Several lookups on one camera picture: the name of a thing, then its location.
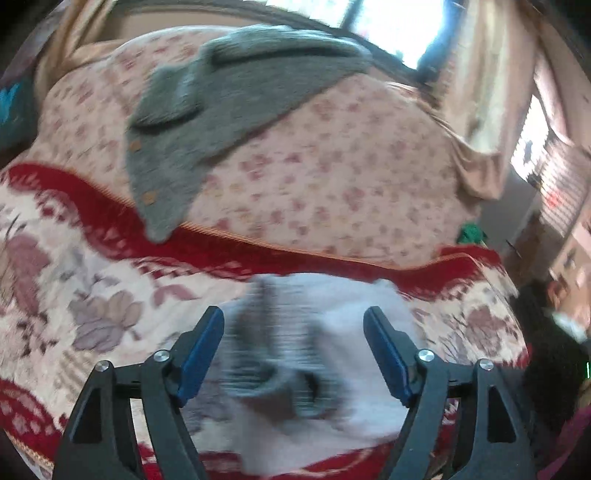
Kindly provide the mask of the grey fuzzy button cardigan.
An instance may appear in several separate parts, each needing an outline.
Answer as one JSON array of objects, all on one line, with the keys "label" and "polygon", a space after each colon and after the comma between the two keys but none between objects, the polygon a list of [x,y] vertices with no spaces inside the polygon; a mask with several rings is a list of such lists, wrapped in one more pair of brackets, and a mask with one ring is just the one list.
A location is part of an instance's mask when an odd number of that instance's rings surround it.
[{"label": "grey fuzzy button cardigan", "polygon": [[349,39],[252,25],[156,68],[126,130],[125,167],[147,238],[171,236],[222,154],[370,64]]}]

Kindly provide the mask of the green cloth item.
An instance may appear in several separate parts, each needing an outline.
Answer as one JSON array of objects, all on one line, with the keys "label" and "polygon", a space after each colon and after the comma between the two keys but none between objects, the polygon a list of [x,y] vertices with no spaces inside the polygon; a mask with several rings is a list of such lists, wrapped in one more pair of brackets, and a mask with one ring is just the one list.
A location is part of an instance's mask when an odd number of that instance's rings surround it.
[{"label": "green cloth item", "polygon": [[457,245],[485,245],[487,235],[481,227],[473,222],[467,222],[460,228],[456,239]]}]

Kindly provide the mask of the beige curtain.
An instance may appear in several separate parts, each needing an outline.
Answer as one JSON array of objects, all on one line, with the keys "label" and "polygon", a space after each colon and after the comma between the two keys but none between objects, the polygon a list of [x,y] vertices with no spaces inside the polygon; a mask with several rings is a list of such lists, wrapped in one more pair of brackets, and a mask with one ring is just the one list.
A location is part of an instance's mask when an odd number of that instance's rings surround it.
[{"label": "beige curtain", "polygon": [[502,196],[533,90],[539,15],[528,1],[469,1],[434,93],[418,104],[448,134],[472,196]]}]

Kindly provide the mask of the pink floral quilt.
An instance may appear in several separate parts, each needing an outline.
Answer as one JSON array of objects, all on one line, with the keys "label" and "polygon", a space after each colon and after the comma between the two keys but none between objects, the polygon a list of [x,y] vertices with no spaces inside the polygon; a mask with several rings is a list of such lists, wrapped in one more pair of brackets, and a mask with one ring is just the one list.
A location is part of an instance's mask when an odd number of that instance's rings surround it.
[{"label": "pink floral quilt", "polygon": [[[124,132],[151,71],[221,35],[165,29],[74,70],[47,94],[27,160],[76,172],[129,200]],[[412,100],[368,75],[346,78],[221,158],[185,215],[266,243],[410,266],[456,241],[480,212],[448,139]]]}]

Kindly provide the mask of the red cream floral blanket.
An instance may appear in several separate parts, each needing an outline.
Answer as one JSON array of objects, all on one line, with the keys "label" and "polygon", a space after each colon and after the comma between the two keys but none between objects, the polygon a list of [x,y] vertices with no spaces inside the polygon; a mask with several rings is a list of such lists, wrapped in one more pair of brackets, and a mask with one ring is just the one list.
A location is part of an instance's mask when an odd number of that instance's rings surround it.
[{"label": "red cream floral blanket", "polygon": [[95,364],[142,362],[256,274],[390,280],[427,343],[446,360],[525,366],[499,256],[446,247],[408,269],[276,247],[202,228],[149,242],[135,210],[65,170],[37,163],[1,174],[1,427],[37,478]]}]

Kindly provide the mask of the blue paper bag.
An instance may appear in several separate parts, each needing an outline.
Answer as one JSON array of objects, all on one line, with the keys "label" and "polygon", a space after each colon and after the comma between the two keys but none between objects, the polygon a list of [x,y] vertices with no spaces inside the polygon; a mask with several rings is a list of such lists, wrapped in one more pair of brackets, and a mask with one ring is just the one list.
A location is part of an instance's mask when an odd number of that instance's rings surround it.
[{"label": "blue paper bag", "polygon": [[0,104],[1,150],[32,141],[38,121],[32,78],[24,77],[2,87]]}]

